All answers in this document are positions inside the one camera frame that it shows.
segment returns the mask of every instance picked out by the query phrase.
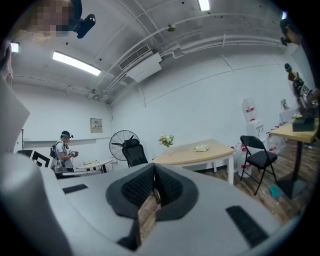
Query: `wood plank floor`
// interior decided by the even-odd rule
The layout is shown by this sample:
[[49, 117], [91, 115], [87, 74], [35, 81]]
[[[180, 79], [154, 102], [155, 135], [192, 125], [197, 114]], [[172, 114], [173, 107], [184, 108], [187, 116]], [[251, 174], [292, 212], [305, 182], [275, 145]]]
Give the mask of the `wood plank floor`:
[[[303, 147], [301, 165], [299, 175], [308, 183], [308, 187], [294, 199], [289, 199], [285, 194], [276, 200], [271, 197], [269, 187], [275, 183], [274, 177], [265, 173], [261, 186], [254, 196], [258, 184], [251, 178], [242, 178], [238, 173], [234, 174], [234, 186], [239, 190], [243, 191], [254, 200], [260, 202], [268, 209], [282, 224], [287, 223], [290, 219], [300, 214], [301, 210], [309, 202], [315, 182], [317, 180], [318, 172], [317, 167], [319, 166], [320, 158], [320, 144], [317, 143], [308, 149]], [[286, 148], [279, 154], [278, 159], [273, 164], [275, 175], [277, 179], [280, 179], [293, 172], [296, 160], [296, 142], [288, 140]], [[207, 172], [203, 172], [204, 175], [209, 175], [227, 181], [228, 174], [226, 169], [220, 169], [216, 173], [213, 170], [208, 169]], [[256, 180], [260, 180], [262, 171], [258, 171], [255, 167], [252, 168], [252, 176]], [[143, 241], [148, 234], [152, 231], [155, 225], [155, 213], [160, 209], [160, 205], [157, 204], [155, 198], [151, 195], [145, 201], [139, 211], [139, 223], [140, 223], [140, 234], [141, 240]]]

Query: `white ceiling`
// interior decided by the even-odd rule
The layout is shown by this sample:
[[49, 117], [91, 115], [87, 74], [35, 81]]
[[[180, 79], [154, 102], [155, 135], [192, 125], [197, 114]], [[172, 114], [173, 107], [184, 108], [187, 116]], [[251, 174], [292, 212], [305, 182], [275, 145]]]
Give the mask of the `white ceiling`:
[[[271, 1], [210, 0], [210, 6], [206, 12], [200, 11], [197, 0], [82, 0], [82, 18], [94, 14], [96, 25], [82, 39], [73, 32], [37, 42], [21, 39], [20, 52], [12, 59], [14, 82], [66, 92], [71, 87], [71, 93], [86, 95], [92, 89], [101, 93], [121, 73], [119, 63], [145, 44], [162, 53], [175, 42], [185, 45], [224, 34], [275, 40], [281, 35], [282, 11]], [[167, 31], [169, 24], [176, 25], [174, 32]], [[102, 72], [95, 76], [52, 60], [54, 51]], [[119, 87], [122, 90], [132, 82], [126, 78]], [[114, 96], [110, 91], [101, 99]]]

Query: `man wearing black cap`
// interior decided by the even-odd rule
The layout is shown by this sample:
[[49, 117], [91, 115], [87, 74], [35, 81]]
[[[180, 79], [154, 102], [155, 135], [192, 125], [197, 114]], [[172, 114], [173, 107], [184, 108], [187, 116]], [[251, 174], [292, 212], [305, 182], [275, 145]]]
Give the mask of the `man wearing black cap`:
[[320, 97], [320, 89], [319, 89], [320, 77], [318, 74], [317, 63], [314, 60], [313, 54], [307, 42], [305, 41], [300, 31], [298, 30], [298, 28], [295, 26], [295, 24], [292, 22], [291, 19], [284, 18], [280, 21], [279, 25], [283, 33], [283, 36], [281, 38], [282, 44], [287, 45], [287, 44], [293, 43], [297, 46], [301, 45], [301, 47], [305, 52], [306, 58], [309, 62], [310, 69], [312, 72], [314, 84], [317, 87], [315, 91], [312, 93], [312, 95], [308, 97], [309, 102], [313, 101]]
[[55, 143], [55, 155], [57, 160], [64, 161], [65, 168], [68, 172], [74, 172], [74, 166], [71, 162], [71, 158], [76, 157], [73, 154], [68, 154], [68, 143], [72, 135], [66, 130], [64, 130], [60, 135], [60, 140]]

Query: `industrial fan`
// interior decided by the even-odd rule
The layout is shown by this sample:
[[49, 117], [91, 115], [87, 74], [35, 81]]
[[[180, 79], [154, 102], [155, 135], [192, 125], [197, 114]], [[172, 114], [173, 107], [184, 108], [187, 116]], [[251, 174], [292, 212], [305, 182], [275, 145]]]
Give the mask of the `industrial fan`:
[[116, 132], [109, 142], [111, 154], [119, 161], [127, 161], [124, 154], [122, 153], [122, 149], [126, 146], [125, 141], [132, 139], [137, 139], [140, 142], [138, 136], [135, 135], [132, 131], [121, 130]]

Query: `ceiling light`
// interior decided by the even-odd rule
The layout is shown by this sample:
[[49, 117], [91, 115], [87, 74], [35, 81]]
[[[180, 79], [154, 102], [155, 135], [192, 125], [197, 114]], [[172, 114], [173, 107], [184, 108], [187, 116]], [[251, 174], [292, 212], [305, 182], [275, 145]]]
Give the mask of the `ceiling light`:
[[209, 0], [198, 0], [198, 1], [199, 1], [201, 11], [209, 11], [210, 10]]
[[13, 53], [18, 53], [19, 52], [19, 43], [18, 42], [12, 42], [11, 43], [11, 51]]
[[62, 62], [62, 63], [65, 63], [65, 64], [68, 64], [68, 65], [71, 65], [71, 66], [74, 66], [78, 69], [81, 69], [81, 70], [84, 70], [84, 71], [87, 71], [95, 76], [98, 76], [101, 72], [100, 69], [94, 67], [94, 66], [91, 66], [89, 64], [86, 64], [80, 60], [77, 60], [73, 57], [70, 57], [70, 56], [67, 56], [65, 54], [62, 54], [60, 52], [57, 52], [55, 51], [53, 53], [53, 56], [52, 56], [52, 59], [55, 60], [55, 61], [58, 61], [58, 62]]
[[283, 12], [282, 12], [282, 18], [281, 18], [281, 20], [283, 20], [283, 19], [285, 19], [285, 18], [287, 18], [287, 13], [286, 13], [285, 11], [283, 11]]

